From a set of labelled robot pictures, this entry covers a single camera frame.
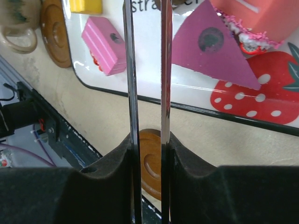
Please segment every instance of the yellow block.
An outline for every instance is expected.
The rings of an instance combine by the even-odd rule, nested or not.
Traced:
[[[102,14],[102,0],[70,0],[71,12],[81,14]]]

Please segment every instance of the pink beaded trim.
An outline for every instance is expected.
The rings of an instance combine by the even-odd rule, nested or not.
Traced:
[[[226,19],[227,22],[234,23],[236,25],[236,27],[238,27],[238,29],[240,30],[241,33],[245,33],[245,34],[249,35],[249,38],[251,40],[266,42],[268,45],[273,46],[275,49],[279,48],[279,46],[281,44],[283,44],[283,42],[284,42],[284,41],[276,42],[276,41],[269,40],[269,38],[266,36],[266,34],[267,34],[266,31],[263,32],[263,33],[258,33],[258,34],[251,33],[248,29],[246,29],[242,26],[242,20],[241,19],[239,21],[236,21],[234,15],[227,15],[223,11],[217,9],[216,7],[214,7],[214,10],[217,13],[220,13]]]

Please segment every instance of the cable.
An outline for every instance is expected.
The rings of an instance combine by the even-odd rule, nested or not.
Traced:
[[[11,149],[11,150],[16,150],[16,151],[20,151],[20,152],[23,152],[23,153],[26,153],[28,155],[31,155],[32,157],[36,158],[37,160],[39,160],[40,162],[43,162],[44,164],[48,165],[49,167],[55,167],[54,164],[48,162],[47,160],[45,160],[44,158],[40,157],[39,155],[31,152],[31,151],[28,151],[24,148],[20,148],[20,147],[17,147],[17,146],[11,146],[11,145],[7,145],[7,144],[3,144],[3,143],[0,143],[0,147],[5,147],[5,148],[8,148],[8,149]]]
[[[9,85],[7,83],[4,83],[3,86],[6,87],[6,88],[8,88],[8,89],[10,89],[13,92],[13,96],[11,98],[8,98],[8,99],[0,99],[0,101],[11,101],[11,100],[13,100],[14,96],[15,96],[15,91],[16,91],[14,89],[14,87],[12,87],[11,85]]]
[[[35,125],[33,125],[32,128],[33,128],[33,134],[34,134],[34,136],[35,136],[35,138],[36,138],[36,140],[37,140],[39,146],[40,146],[40,147],[42,148],[42,150],[46,153],[46,155],[47,155],[48,159],[50,160],[50,162],[56,167],[55,162],[52,160],[51,156],[49,155],[49,153],[47,152],[47,150],[45,149],[45,147],[44,147],[44,146],[42,145],[42,143],[39,141],[39,137],[38,137],[38,135],[37,135],[37,133],[36,133],[36,127],[35,127]]]

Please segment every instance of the beige mug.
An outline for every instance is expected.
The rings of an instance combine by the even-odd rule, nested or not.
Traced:
[[[39,26],[41,0],[0,0],[0,43],[13,52],[28,54],[36,49],[35,29]],[[8,36],[24,36],[30,46],[12,43]]]

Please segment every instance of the metal rod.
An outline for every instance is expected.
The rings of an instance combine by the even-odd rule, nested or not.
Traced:
[[[169,223],[170,207],[170,98],[171,98],[171,0],[161,1],[161,198],[162,224]]]
[[[132,0],[124,0],[122,10],[127,55],[128,98],[132,143],[130,156],[133,174],[134,213],[135,223],[142,224],[141,167]]]

